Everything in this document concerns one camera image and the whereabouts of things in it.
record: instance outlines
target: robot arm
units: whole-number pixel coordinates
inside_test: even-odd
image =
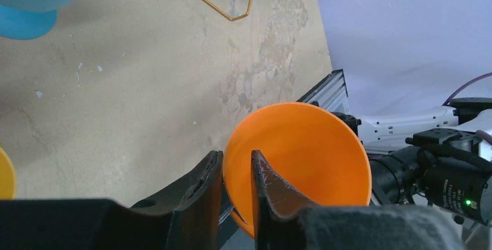
[[[468,223],[491,226],[491,102],[454,99],[449,106],[411,116],[334,114],[358,135],[370,156],[373,198],[405,204],[424,193],[429,203],[468,218]]]

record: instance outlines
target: white wall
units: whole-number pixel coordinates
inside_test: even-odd
[[[352,111],[388,114],[441,104],[492,71],[492,0],[319,0],[334,68]],[[491,96],[492,78],[460,96]]]

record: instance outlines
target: purple cable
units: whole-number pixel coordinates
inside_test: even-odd
[[[483,131],[483,130],[477,130],[475,132],[475,134],[482,138],[485,142],[488,142],[490,145],[492,145],[492,136],[490,134],[488,134],[487,132]]]
[[[492,76],[492,72],[487,73],[487,74],[483,74],[482,76],[478,76],[478,77],[476,77],[475,79],[473,79],[473,80],[469,81],[468,83],[466,83],[465,85],[460,86],[460,88],[458,88],[455,92],[453,92],[453,94],[452,94],[452,95],[450,95],[450,96],[446,99],[446,101],[443,103],[443,106],[448,105],[448,104],[449,104],[449,102],[450,102],[450,101],[451,101],[451,100],[452,100],[452,99],[453,99],[456,95],[458,95],[458,93],[462,92],[462,91],[463,91],[464,89],[466,89],[469,85],[471,85],[471,84],[473,84],[473,83],[475,83],[475,82],[477,82],[477,81],[480,81],[481,79],[485,79],[485,78],[487,78],[487,77],[490,77],[490,76]]]

